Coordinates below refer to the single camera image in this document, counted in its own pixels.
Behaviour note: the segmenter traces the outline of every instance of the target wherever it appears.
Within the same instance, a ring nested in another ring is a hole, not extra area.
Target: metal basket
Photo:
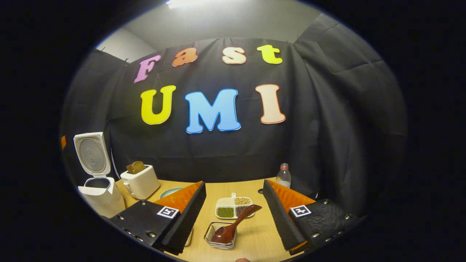
[[[233,240],[228,243],[228,244],[222,244],[222,243],[217,243],[217,242],[212,242],[212,237],[215,231],[221,227],[229,226],[233,223],[230,222],[219,222],[219,221],[214,221],[209,224],[209,227],[207,228],[206,234],[204,235],[204,239],[206,240],[209,245],[211,245],[214,248],[220,248],[220,249],[233,249],[235,245],[235,240],[236,240],[236,231],[234,232]]]

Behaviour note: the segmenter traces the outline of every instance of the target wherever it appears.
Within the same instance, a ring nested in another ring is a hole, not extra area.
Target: letter m
[[[236,119],[235,97],[238,91],[235,89],[221,90],[213,105],[210,105],[202,92],[193,92],[185,96],[189,102],[189,126],[186,132],[190,134],[201,133],[203,127],[199,124],[199,117],[204,122],[209,131],[220,115],[220,123],[217,125],[220,131],[233,131],[241,128],[241,124]]]

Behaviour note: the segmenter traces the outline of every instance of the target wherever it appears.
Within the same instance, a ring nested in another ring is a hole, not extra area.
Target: plate
[[[161,195],[160,198],[164,198],[168,196],[169,194],[175,193],[176,191],[183,189],[184,187],[175,187],[175,188],[170,188],[168,190],[165,190]]]

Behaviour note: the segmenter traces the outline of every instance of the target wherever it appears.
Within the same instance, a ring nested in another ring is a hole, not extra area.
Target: brown spoon
[[[213,233],[211,241],[215,242],[215,243],[222,243],[222,244],[230,243],[233,240],[234,232],[236,231],[236,227],[238,226],[238,224],[241,223],[241,221],[243,221],[243,219],[248,217],[250,214],[256,212],[257,210],[259,210],[261,208],[262,208],[261,206],[254,205],[254,204],[248,206],[240,214],[240,216],[236,219],[236,221],[233,224],[231,224],[231,225],[229,225],[227,227],[221,227],[221,228],[217,229],[217,231],[215,231],[215,233]]]

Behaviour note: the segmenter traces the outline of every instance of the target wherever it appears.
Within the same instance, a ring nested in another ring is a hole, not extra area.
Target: wooden table
[[[170,188],[192,185],[189,182],[175,182],[159,180],[160,187],[147,200],[154,202],[160,195]],[[121,180],[117,181],[118,189],[124,197],[126,208],[139,200],[130,196],[130,193]],[[257,191],[263,188],[264,179],[231,182],[231,183],[206,183],[207,197],[201,208],[199,216],[193,226],[191,243],[185,247],[183,253],[174,257],[190,262],[234,262],[238,258],[247,258],[251,262],[278,262],[291,258],[285,251],[278,235],[274,219],[270,213],[267,201],[263,194]],[[217,200],[231,197],[236,193],[237,197],[251,198],[253,204],[262,206],[254,216],[244,219],[237,228],[236,245],[234,249],[225,250],[211,247],[205,240],[204,234],[207,227],[213,221],[234,222],[234,220],[220,219],[215,216],[215,204]]]

